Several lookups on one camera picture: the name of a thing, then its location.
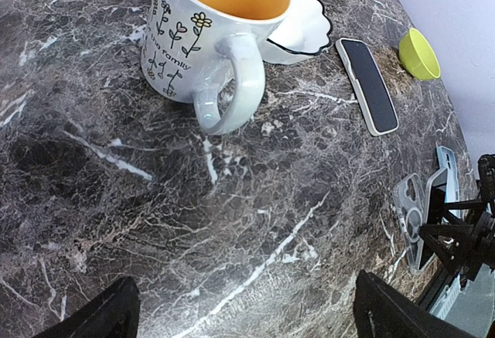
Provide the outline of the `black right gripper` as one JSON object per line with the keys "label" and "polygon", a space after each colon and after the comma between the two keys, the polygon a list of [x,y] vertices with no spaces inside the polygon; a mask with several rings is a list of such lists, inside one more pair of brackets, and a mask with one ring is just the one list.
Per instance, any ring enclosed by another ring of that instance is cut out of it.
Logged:
{"label": "black right gripper", "polygon": [[[494,154],[478,160],[480,198],[444,203],[442,222],[459,220],[468,224],[426,224],[420,237],[451,275],[474,281],[482,265],[494,269]],[[466,211],[456,217],[454,210]]]}

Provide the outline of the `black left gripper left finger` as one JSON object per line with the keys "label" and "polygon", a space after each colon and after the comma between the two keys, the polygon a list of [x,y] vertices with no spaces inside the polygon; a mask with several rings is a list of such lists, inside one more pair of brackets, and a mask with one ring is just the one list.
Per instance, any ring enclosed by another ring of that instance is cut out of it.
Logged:
{"label": "black left gripper left finger", "polygon": [[131,277],[115,281],[73,315],[38,337],[136,337],[140,313],[138,287]]}

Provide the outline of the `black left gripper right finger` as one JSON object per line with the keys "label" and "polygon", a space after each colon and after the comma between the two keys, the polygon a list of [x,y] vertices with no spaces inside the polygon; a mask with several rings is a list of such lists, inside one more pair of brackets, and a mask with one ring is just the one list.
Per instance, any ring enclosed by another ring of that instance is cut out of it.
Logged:
{"label": "black left gripper right finger", "polygon": [[480,318],[459,294],[445,320],[429,313],[441,290],[452,283],[445,269],[432,276],[412,301],[372,272],[361,270],[356,279],[353,317],[359,337],[478,337]]}

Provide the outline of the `silver-edged phone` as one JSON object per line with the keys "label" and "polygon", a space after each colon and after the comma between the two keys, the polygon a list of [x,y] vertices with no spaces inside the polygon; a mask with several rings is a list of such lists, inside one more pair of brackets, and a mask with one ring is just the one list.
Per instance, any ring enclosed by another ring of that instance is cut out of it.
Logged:
{"label": "silver-edged phone", "polygon": [[447,168],[441,168],[434,172],[426,182],[421,229],[427,224],[440,224],[442,222],[448,173]]}

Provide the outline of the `clear magsafe phone case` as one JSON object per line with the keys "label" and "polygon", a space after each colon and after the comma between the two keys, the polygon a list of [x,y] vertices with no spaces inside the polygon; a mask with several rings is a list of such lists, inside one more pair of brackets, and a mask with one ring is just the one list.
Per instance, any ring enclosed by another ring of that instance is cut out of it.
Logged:
{"label": "clear magsafe phone case", "polygon": [[424,241],[419,229],[424,224],[425,191],[417,173],[403,178],[392,190],[398,226],[405,243],[409,271],[420,275],[425,266],[420,265]]}

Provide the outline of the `light blue phone case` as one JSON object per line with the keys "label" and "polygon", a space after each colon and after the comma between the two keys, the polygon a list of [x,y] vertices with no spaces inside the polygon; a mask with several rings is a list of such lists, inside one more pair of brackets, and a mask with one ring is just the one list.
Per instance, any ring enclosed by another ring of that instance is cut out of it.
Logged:
{"label": "light blue phone case", "polygon": [[447,168],[447,182],[445,187],[445,202],[460,201],[458,169],[453,150],[439,146],[436,148],[437,159],[440,168]]}

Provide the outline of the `lime green bowl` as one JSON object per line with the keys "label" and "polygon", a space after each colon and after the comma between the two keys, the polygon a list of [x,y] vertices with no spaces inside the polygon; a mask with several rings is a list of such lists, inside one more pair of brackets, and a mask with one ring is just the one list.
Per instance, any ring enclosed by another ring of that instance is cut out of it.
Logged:
{"label": "lime green bowl", "polygon": [[410,28],[398,45],[403,67],[418,80],[435,80],[441,76],[438,59],[428,40],[416,28]]}

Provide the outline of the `white scalloped dish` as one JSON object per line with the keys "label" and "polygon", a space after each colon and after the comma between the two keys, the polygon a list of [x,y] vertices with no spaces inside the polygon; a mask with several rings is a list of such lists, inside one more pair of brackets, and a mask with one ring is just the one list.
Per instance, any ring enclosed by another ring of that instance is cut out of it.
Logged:
{"label": "white scalloped dish", "polygon": [[285,19],[260,46],[261,57],[281,65],[312,59],[331,46],[332,28],[320,0],[291,0]]}

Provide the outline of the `white floral mug orange inside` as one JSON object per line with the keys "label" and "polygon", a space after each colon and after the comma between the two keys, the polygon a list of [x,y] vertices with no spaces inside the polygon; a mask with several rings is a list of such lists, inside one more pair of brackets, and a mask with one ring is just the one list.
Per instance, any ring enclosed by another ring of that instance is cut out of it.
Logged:
{"label": "white floral mug orange inside", "polygon": [[163,97],[192,104],[200,127],[224,135],[246,124],[265,91],[260,45],[291,0],[152,0],[141,68]]}

